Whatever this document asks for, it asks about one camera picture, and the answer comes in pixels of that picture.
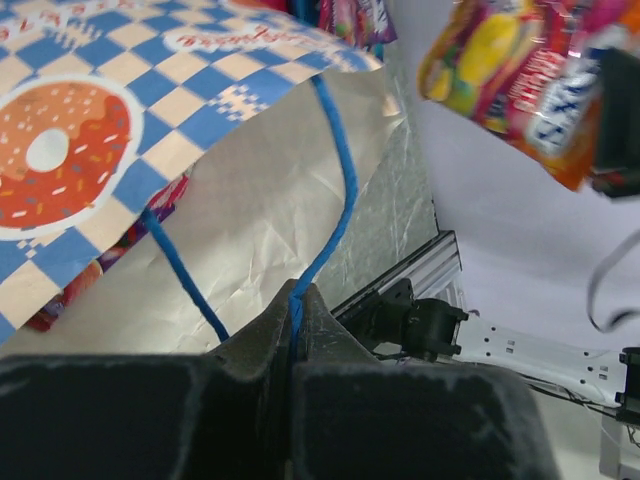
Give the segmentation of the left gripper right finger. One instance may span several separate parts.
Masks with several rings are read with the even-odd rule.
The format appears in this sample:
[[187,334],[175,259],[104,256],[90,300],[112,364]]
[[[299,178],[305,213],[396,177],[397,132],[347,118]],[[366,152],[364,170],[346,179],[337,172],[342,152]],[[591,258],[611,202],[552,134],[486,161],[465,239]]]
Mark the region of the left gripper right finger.
[[414,299],[402,345],[373,351],[311,319],[292,293],[292,474],[297,479],[556,479],[538,408],[516,375],[441,364],[469,316]]

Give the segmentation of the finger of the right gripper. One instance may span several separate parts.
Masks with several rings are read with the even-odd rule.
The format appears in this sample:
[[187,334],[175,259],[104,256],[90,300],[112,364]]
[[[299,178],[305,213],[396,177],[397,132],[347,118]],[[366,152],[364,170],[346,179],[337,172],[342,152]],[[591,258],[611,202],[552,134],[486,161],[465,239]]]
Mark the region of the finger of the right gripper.
[[592,188],[611,199],[639,194],[639,59],[610,49],[601,61],[602,105]]

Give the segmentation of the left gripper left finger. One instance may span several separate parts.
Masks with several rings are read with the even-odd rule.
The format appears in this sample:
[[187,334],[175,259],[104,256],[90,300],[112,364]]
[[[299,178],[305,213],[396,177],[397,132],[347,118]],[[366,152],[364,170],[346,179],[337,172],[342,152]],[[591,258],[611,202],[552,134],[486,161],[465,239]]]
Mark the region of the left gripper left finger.
[[1,362],[5,479],[280,479],[291,285],[204,354]]

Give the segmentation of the green orange Foxs candy bag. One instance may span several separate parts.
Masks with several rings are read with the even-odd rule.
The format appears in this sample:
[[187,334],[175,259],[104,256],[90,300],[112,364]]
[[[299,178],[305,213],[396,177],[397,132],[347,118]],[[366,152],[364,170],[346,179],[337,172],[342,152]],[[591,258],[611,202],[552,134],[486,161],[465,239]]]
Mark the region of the green orange Foxs candy bag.
[[417,89],[575,191],[604,132],[602,57],[638,43],[636,1],[458,1]]

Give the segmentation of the purple Foxs candy bag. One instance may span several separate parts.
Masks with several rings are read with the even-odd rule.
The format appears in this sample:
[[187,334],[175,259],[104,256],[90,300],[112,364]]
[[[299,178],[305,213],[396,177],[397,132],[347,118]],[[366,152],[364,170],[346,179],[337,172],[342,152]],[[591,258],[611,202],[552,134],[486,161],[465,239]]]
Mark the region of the purple Foxs candy bag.
[[350,46],[374,50],[397,40],[383,0],[287,1],[289,12]]

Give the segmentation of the blue checkered paper bag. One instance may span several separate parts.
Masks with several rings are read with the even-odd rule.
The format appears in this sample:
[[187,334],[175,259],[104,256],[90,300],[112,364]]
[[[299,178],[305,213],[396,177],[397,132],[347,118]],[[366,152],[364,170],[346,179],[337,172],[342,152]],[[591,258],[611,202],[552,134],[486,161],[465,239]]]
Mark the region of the blue checkered paper bag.
[[245,1],[1,5],[1,353],[202,353],[144,236],[47,332],[26,322],[187,170],[160,223],[229,332],[304,273],[402,116],[383,64]]

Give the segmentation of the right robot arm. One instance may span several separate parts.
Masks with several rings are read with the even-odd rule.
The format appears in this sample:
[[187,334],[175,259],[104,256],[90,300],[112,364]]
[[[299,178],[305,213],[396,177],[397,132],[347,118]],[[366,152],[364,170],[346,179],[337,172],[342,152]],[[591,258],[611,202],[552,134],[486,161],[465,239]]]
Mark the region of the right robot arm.
[[492,365],[639,423],[639,165],[571,191],[441,107],[424,113],[440,235],[344,319],[429,362]]

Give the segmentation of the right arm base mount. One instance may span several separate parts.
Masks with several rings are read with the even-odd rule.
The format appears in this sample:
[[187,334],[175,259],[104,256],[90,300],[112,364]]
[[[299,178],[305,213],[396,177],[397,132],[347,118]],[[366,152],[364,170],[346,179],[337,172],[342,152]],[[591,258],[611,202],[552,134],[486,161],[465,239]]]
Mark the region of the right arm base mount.
[[403,278],[384,293],[368,294],[342,315],[341,323],[370,351],[383,343],[401,346],[413,303],[412,282]]

